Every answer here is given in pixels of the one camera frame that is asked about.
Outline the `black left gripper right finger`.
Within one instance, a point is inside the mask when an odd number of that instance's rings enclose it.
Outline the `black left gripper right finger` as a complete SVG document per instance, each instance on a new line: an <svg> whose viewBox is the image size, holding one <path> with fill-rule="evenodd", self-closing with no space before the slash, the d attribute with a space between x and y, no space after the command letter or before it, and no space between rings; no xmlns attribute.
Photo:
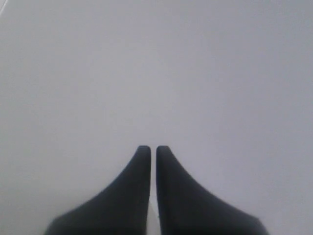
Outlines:
<svg viewBox="0 0 313 235"><path fill-rule="evenodd" d="M259 218L201 186L165 145L156 149L156 192L163 235L268 234Z"/></svg>

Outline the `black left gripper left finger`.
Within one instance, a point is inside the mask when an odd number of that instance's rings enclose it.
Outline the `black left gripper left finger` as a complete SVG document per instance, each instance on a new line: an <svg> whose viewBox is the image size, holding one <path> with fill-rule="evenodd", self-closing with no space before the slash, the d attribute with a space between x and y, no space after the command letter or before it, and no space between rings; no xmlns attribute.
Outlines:
<svg viewBox="0 0 313 235"><path fill-rule="evenodd" d="M151 149L137 148L123 171L98 195L56 217L47 235L144 235L151 183Z"/></svg>

